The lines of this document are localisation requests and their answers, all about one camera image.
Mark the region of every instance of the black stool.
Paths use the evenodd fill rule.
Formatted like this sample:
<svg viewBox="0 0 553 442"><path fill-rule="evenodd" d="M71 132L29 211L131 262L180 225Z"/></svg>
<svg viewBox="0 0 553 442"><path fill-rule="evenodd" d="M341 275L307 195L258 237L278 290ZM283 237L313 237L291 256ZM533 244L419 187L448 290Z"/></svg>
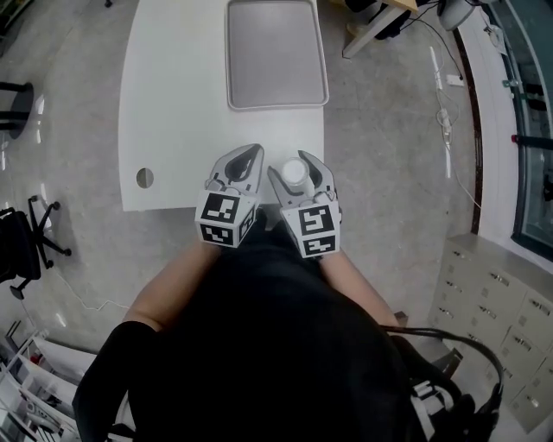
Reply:
<svg viewBox="0 0 553 442"><path fill-rule="evenodd" d="M0 130L9 130L10 137L15 140L23 132L29 120L35 102L35 90L30 83L17 85L0 81L0 91L17 92L11 109L0 110L0 120L8 120L7 123L0 123Z"/></svg>

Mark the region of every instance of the black shirt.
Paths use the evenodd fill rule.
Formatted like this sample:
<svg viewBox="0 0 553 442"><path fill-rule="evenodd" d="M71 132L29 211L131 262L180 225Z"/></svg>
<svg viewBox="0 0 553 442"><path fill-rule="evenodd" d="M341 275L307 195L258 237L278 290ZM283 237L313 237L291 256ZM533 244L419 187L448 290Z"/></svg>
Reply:
<svg viewBox="0 0 553 442"><path fill-rule="evenodd" d="M73 402L85 442L127 390L135 440L405 440L389 338L273 232L224 253L173 328L114 330Z"/></svg>

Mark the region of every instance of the table hole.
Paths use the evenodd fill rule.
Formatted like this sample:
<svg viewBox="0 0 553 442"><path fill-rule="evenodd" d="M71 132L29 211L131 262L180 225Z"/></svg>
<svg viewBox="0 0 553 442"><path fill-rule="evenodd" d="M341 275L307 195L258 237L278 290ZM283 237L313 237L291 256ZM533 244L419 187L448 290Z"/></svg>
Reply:
<svg viewBox="0 0 553 442"><path fill-rule="evenodd" d="M137 173L137 184L142 189L149 188L152 184L154 184L153 172L149 170L147 167L140 169Z"/></svg>

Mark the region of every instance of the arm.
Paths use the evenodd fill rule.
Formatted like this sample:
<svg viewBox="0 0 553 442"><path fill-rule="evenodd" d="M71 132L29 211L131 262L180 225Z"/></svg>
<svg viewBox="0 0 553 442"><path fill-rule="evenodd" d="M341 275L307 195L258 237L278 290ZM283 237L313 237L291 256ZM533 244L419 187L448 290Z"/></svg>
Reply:
<svg viewBox="0 0 553 442"><path fill-rule="evenodd" d="M388 304L342 250L324 255L321 269L332 288L362 307L379 324L399 326Z"/></svg>
<svg viewBox="0 0 553 442"><path fill-rule="evenodd" d="M219 255L218 246L196 242L148 283L125 315L124 322L142 322L156 332L170 325Z"/></svg>

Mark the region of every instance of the black sleeve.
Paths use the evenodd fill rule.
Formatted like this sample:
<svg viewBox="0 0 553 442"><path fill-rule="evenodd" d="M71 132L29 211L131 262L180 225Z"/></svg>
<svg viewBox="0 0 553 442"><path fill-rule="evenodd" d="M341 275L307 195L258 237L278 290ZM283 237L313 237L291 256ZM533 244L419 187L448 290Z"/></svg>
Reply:
<svg viewBox="0 0 553 442"><path fill-rule="evenodd" d="M140 322L124 322L111 332L73 399L83 442L105 442L124 395L140 371L140 355L149 353L156 335Z"/></svg>

